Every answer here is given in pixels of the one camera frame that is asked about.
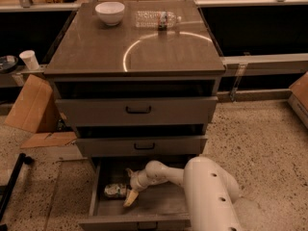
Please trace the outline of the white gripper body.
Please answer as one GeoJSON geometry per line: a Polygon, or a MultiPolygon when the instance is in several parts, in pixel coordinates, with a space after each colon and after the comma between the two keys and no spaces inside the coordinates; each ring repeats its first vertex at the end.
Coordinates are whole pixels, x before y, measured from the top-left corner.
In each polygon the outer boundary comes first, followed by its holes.
{"type": "Polygon", "coordinates": [[[130,175],[130,186],[137,192],[145,190],[150,183],[151,181],[144,170],[133,171],[130,175]]]}

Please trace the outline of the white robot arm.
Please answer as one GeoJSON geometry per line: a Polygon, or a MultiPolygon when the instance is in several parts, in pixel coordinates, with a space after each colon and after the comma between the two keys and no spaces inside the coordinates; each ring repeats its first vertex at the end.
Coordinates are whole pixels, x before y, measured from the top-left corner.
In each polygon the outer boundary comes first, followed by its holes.
{"type": "Polygon", "coordinates": [[[235,208],[235,203],[242,198],[237,180],[207,157],[194,157],[183,168],[152,160],[144,169],[127,168],[126,171],[130,190],[124,207],[130,207],[148,187],[170,182],[184,191],[190,220],[185,231],[257,231],[252,226],[244,226],[235,208]]]}

